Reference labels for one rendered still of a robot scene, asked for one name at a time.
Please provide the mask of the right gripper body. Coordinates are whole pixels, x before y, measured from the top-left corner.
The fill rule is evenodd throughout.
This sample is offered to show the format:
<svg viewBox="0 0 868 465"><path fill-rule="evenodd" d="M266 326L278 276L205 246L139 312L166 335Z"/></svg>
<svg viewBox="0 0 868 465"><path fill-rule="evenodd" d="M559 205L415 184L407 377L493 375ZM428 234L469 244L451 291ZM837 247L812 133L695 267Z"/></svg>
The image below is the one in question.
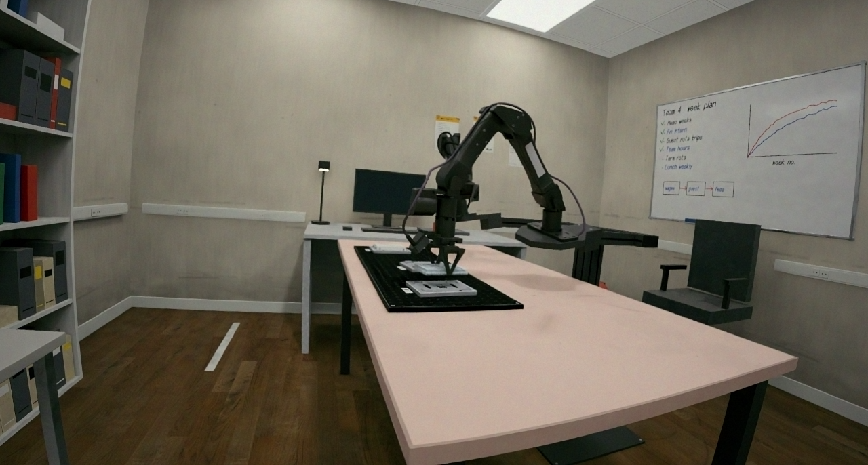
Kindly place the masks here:
<svg viewBox="0 0 868 465"><path fill-rule="evenodd" d="M479 185L479 184L469 183L469 179L468 179L464 183L464 185L461 187L459 197L456 197L456 196L453 196L453 197L455 197L456 200L462 200L463 197L471 197L472 193L473 193L472 189L473 189L474 185Z"/></svg>

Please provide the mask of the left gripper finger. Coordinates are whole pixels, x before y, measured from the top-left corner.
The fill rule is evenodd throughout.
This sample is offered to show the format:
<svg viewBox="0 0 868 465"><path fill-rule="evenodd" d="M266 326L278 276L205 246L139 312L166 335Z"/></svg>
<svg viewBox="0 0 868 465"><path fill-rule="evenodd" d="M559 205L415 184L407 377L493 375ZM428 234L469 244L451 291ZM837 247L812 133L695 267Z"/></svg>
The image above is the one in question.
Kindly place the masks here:
<svg viewBox="0 0 868 465"><path fill-rule="evenodd" d="M436 262L434 262L434 259L432 257L431 248L439 248ZM440 251L440 247L434 246L434 245L432 245L432 243L428 243L428 245L426 245L425 249L426 249L426 253L428 254L428 256L430 258L431 263L432 264L439 264L441 259L442 259L442 253Z"/></svg>
<svg viewBox="0 0 868 465"><path fill-rule="evenodd" d="M440 247L440 251L442 253L442 259L443 259L444 266L446 267L446 273L447 273L447 275L451 275L454 271L454 268L458 264L459 259L462 257L462 255L464 255L465 248L443 249ZM456 257L454 258L454 261L452 263L451 268L449 268L449 264L448 264L448 253L456 253Z"/></svg>

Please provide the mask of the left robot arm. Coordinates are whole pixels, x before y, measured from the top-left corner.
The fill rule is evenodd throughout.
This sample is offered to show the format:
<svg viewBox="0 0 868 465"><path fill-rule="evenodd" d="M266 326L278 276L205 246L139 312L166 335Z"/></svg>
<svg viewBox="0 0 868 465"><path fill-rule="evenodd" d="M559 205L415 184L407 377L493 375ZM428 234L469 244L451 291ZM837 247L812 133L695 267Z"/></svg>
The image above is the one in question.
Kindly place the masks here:
<svg viewBox="0 0 868 465"><path fill-rule="evenodd" d="M453 196L459 197L460 189L468 180L469 171L475 160L496 132L501 132L503 138L509 141L517 153L525 169L534 201L544 208L543 221L527 223L527 227L562 243L578 240L578 235L562 230L562 212L566 211L562 193L540 159L532 139L531 129L528 114L504 106L491 106L490 112L481 116L452 160L438 169L437 189L422 190L410 215L433 216L436 213L436 216L444 217L444 220L455 218L458 200Z"/></svg>

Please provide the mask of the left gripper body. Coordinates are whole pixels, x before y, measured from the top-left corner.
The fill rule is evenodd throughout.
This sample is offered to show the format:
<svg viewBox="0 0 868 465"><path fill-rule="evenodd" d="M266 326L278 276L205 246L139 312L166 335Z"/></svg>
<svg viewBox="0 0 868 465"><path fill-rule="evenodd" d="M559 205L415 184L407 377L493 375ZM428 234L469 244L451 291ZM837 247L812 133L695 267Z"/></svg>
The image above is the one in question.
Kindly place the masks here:
<svg viewBox="0 0 868 465"><path fill-rule="evenodd" d="M434 246L443 249L458 249L459 246L456 246L455 242L462 243L462 239L460 239L460 237L454 237L455 223L456 218L447 218L447 220L444 220L444 217L436 216L435 230L418 230L418 233L413 237L413 241L418 245L426 235L428 239L432 239L430 243Z"/></svg>

